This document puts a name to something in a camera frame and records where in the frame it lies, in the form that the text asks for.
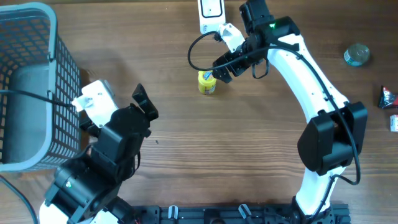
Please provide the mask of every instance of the red and black wrapper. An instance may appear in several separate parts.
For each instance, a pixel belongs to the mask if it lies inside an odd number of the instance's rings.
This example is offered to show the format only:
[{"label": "red and black wrapper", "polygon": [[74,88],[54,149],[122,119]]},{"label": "red and black wrapper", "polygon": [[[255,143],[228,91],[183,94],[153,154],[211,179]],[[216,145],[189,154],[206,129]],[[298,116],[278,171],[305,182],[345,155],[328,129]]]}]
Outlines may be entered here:
[{"label": "red and black wrapper", "polygon": [[382,109],[398,108],[398,95],[391,93],[386,87],[381,86],[379,107]]}]

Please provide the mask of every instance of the wood grain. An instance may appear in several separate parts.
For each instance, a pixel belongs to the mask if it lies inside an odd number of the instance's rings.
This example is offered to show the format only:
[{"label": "wood grain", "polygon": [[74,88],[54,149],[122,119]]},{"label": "wood grain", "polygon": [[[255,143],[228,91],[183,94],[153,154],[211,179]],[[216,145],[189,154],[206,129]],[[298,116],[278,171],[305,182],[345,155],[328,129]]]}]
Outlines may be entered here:
[{"label": "wood grain", "polygon": [[[353,223],[396,223],[398,135],[389,115],[376,107],[381,85],[398,91],[397,1],[268,0],[276,17],[289,15],[330,81],[352,102],[362,101],[369,119],[360,155],[358,186],[339,181],[332,201],[349,204]],[[243,29],[240,2],[226,2],[227,20]],[[107,79],[119,106],[142,83],[159,110],[152,136],[142,146],[142,167],[121,187],[132,205],[216,205],[290,202],[304,166],[297,140],[305,128],[299,103],[275,68],[262,80],[250,72],[214,95],[198,91],[187,63],[199,35],[196,2],[53,5],[58,29],[73,58],[91,80]],[[353,68],[343,60],[355,42],[366,44],[372,62]],[[210,39],[193,59],[209,66],[226,51]],[[345,175],[354,178],[354,167]],[[8,176],[37,211],[52,171]],[[20,200],[0,185],[0,223],[30,223]]]}]

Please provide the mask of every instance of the white plastic part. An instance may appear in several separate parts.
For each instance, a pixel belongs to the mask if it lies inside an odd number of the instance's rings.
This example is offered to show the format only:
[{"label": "white plastic part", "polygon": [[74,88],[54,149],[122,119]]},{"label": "white plastic part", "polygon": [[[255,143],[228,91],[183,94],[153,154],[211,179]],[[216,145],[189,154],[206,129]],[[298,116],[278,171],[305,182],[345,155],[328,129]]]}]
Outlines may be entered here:
[{"label": "white plastic part", "polygon": [[[300,44],[299,53],[302,54],[317,71],[328,88],[329,93],[332,95],[337,107],[344,107],[344,102],[348,102],[347,98],[329,82],[317,63],[312,59],[304,44],[303,37],[301,35],[290,34],[279,38],[279,40],[288,44]],[[331,103],[326,100],[326,95],[323,93],[323,89],[314,74],[302,60],[297,60],[294,54],[285,50],[270,49],[268,51],[268,60],[278,69],[292,89],[303,109],[307,122],[309,122],[311,118],[318,116],[318,112],[321,110],[325,110],[327,113],[335,110]]]},{"label": "white plastic part", "polygon": [[391,131],[398,132],[398,115],[392,115],[391,119]]},{"label": "white plastic part", "polygon": [[225,23],[224,0],[198,0],[200,32],[218,31]]},{"label": "white plastic part", "polygon": [[97,80],[81,89],[83,93],[72,101],[77,112],[85,110],[97,127],[102,128],[111,120],[118,107],[113,101],[113,92],[106,80]]},{"label": "white plastic part", "polygon": [[[348,102],[347,98],[329,82],[317,63],[312,59],[305,46],[303,37],[301,35],[290,34],[279,38],[279,40],[288,44],[299,43],[299,53],[302,54],[317,71],[323,83],[328,88],[329,93],[332,95],[337,107],[344,107],[344,102]],[[321,110],[325,110],[327,113],[335,110],[327,100],[326,94],[313,72],[311,72],[302,60],[298,60],[294,54],[280,49],[270,49],[268,51],[268,59],[269,62],[278,69],[292,89],[303,109],[307,122],[309,122],[311,118],[318,116],[318,112]],[[302,186],[296,195],[296,201],[304,214],[312,215],[315,212],[325,194],[330,176],[341,174],[344,169],[344,167],[337,167],[323,176],[319,176],[316,172],[312,172],[307,168],[305,169]],[[329,196],[321,211],[324,211],[330,206],[329,199],[335,184],[336,181],[333,183]]]},{"label": "white plastic part", "polygon": [[230,23],[220,24],[218,33],[232,53],[244,42],[241,31]]},{"label": "white plastic part", "polygon": [[[40,224],[66,224],[68,217],[61,212],[54,204],[45,206],[43,203],[39,210],[39,221]],[[116,218],[110,212],[99,211],[95,217],[89,218],[79,224],[117,224],[118,218]]]},{"label": "white plastic part", "polygon": [[[305,215],[314,214],[323,199],[330,177],[335,174],[341,174],[344,170],[345,167],[337,167],[329,170],[325,175],[319,176],[316,172],[312,172],[305,168],[303,182],[296,195],[296,202]],[[338,178],[333,182],[328,198],[320,212],[329,208],[330,196],[335,188],[337,180]]]}]

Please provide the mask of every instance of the basket bottom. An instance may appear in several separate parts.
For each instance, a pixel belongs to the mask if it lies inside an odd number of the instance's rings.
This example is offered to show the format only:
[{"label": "basket bottom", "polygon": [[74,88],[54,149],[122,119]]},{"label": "basket bottom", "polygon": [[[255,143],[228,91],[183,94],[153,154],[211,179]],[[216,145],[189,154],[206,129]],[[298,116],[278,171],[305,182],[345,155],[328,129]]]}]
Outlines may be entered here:
[{"label": "basket bottom", "polygon": [[[10,77],[10,90],[24,90],[46,96],[49,65],[31,65],[16,70]],[[7,96],[2,163],[29,160],[43,147],[47,127],[46,102],[24,95]]]}]

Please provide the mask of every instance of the basket mesh side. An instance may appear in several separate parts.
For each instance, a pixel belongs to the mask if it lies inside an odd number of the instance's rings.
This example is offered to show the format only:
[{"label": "basket mesh side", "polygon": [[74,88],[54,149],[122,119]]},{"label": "basket mesh side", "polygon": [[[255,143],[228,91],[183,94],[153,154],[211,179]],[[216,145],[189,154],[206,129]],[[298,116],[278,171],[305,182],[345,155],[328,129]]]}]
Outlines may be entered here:
[{"label": "basket mesh side", "polygon": [[[64,103],[70,103],[80,95],[80,71],[70,52],[57,38],[57,75],[55,97]],[[80,152],[80,116],[76,108],[54,106],[53,141],[49,152],[33,169],[51,169],[71,159]]]},{"label": "basket mesh side", "polygon": [[[0,17],[0,90],[8,90],[19,68],[47,61],[50,21],[46,17]],[[6,126],[7,96],[0,95],[0,163]]]}]

